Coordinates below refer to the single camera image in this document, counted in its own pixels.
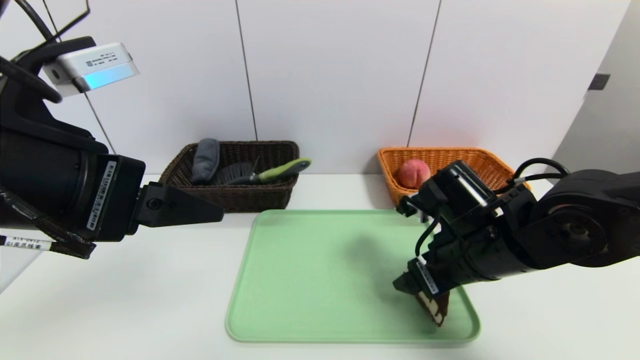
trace label sticker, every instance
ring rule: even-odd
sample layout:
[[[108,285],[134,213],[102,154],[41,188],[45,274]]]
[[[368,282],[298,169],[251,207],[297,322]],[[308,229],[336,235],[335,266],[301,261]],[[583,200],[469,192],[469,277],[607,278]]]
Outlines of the label sticker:
[[[7,236],[4,241],[4,246],[19,247],[22,249],[44,250],[51,249],[51,241],[47,240],[35,240],[26,238],[14,238]]]
[[[422,274],[422,278],[424,278],[424,281],[427,283],[427,286],[429,286],[429,291],[431,291],[431,294],[433,295],[437,294],[439,291],[438,286],[436,285],[436,282],[431,277],[431,274],[429,274],[429,270],[427,270],[427,268],[420,261],[418,261],[416,265],[418,265],[418,270],[420,270],[420,273]]]
[[[118,163],[116,161],[109,161],[107,163],[107,167],[104,169],[104,175],[102,176],[102,181],[98,188],[98,194],[95,196],[93,207],[91,208],[91,214],[89,214],[89,221],[86,223],[86,228],[89,230],[95,230],[95,226],[98,224],[98,219],[102,212],[102,205],[104,205],[104,198],[107,196],[107,192],[109,191],[109,185],[111,184],[111,179],[113,178],[113,173],[116,170],[117,164]]]

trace brush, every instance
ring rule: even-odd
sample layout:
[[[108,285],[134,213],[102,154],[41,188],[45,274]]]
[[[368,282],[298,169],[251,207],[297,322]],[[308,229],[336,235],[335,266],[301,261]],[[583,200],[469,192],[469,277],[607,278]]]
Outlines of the brush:
[[[416,294],[418,303],[429,313],[437,327],[441,327],[449,310],[449,292],[442,294],[437,299],[428,298],[423,291]]]
[[[293,176],[311,165],[310,158],[292,160],[279,167],[255,174],[254,166],[249,162],[229,165],[216,174],[214,185],[251,185],[272,183],[283,177]]]

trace green tray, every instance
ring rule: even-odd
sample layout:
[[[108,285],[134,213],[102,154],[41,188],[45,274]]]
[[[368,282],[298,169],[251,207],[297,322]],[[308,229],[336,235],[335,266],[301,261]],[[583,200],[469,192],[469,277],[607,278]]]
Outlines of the green tray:
[[[237,341],[464,343],[480,321],[462,288],[441,328],[392,281],[424,225],[392,210],[269,210],[253,223],[227,312]]]

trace peach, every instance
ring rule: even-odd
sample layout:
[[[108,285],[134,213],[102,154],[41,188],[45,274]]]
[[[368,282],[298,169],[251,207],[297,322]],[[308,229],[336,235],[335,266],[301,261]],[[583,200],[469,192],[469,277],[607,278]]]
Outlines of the peach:
[[[405,188],[419,189],[431,177],[429,166],[420,159],[411,159],[402,164],[397,179]]]

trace brush bristles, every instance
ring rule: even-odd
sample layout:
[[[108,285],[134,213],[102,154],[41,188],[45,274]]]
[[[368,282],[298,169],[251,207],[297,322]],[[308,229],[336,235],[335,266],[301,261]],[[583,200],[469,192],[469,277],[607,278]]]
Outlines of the brush bristles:
[[[231,164],[216,173],[213,185],[224,185],[238,177],[249,175],[253,175],[252,163]]]
[[[430,299],[421,291],[416,294],[415,298],[429,313],[436,326],[441,327],[444,323],[445,317],[447,317],[447,313],[449,312],[449,292],[444,293],[437,299]]]

